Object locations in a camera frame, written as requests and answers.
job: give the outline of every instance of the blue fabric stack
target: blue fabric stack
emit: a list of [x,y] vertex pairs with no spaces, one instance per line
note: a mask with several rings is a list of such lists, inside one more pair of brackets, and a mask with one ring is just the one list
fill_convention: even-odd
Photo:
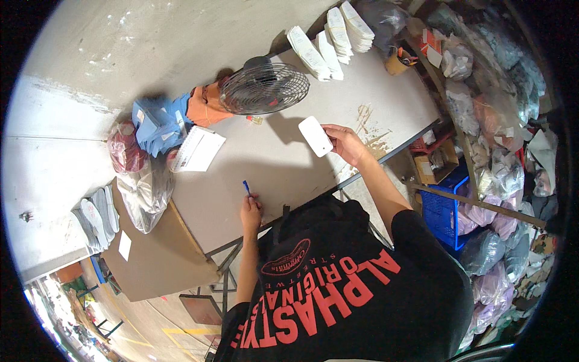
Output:
[[171,101],[167,97],[141,98],[133,103],[133,124],[137,128],[137,142],[141,149],[157,157],[180,145],[192,124],[187,118],[189,93]]

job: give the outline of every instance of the white paper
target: white paper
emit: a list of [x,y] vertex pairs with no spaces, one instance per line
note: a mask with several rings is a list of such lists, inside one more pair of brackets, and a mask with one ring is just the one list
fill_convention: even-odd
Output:
[[126,260],[129,261],[129,251],[131,251],[131,239],[124,233],[120,232],[119,253]]
[[223,146],[225,137],[212,130],[193,126],[175,157],[173,172],[205,172]]

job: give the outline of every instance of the orange cloth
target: orange cloth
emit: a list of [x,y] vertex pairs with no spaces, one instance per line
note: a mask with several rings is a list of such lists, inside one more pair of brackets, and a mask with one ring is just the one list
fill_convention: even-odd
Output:
[[219,104],[218,82],[191,91],[187,106],[187,118],[201,127],[209,127],[222,119],[233,116]]

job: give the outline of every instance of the white label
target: white label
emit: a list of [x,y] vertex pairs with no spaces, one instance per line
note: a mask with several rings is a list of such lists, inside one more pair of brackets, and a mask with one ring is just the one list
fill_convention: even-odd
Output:
[[169,137],[171,137],[171,136],[173,135],[173,133],[175,133],[175,132],[171,132],[171,133],[164,134],[164,135],[161,136],[161,139],[162,139],[163,141],[167,141],[167,139],[168,139]]
[[422,173],[425,174],[426,176],[433,176],[433,171],[430,168],[430,163],[428,162],[421,162],[420,166],[422,167]]
[[181,137],[187,137],[187,130],[185,129],[185,121],[183,121],[183,116],[181,115],[180,110],[175,111],[175,117],[177,118],[177,124],[179,128],[181,128]]
[[515,129],[513,127],[509,127],[507,129],[505,129],[505,136],[515,137]]
[[141,123],[143,123],[143,121],[145,120],[145,114],[140,109],[137,111],[137,118],[141,121]]
[[129,252],[131,251],[131,239],[121,231],[120,241],[119,241],[119,253],[126,260],[129,261]]

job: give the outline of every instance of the white paper stack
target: white paper stack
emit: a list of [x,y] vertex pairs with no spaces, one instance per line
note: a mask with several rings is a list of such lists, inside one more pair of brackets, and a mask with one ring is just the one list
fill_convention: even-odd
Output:
[[362,20],[349,1],[340,6],[340,11],[346,22],[346,31],[352,49],[359,53],[369,51],[372,47],[372,40],[374,40],[372,29]]
[[321,31],[316,36],[316,46],[318,47],[322,58],[324,58],[324,61],[328,64],[332,79],[336,79],[337,81],[344,80],[344,73],[340,67],[340,62],[338,62],[338,56],[336,55],[336,50],[332,44],[329,31]]
[[316,50],[310,39],[307,38],[306,33],[298,27],[293,27],[287,34],[291,47],[294,48],[295,53],[302,60],[306,68],[315,76],[318,81],[328,82],[331,71],[328,64],[322,58],[322,55]]
[[330,33],[336,55],[341,63],[348,64],[350,57],[354,55],[352,45],[346,33],[346,23],[340,13],[340,9],[332,8],[328,11],[328,23],[325,25]]

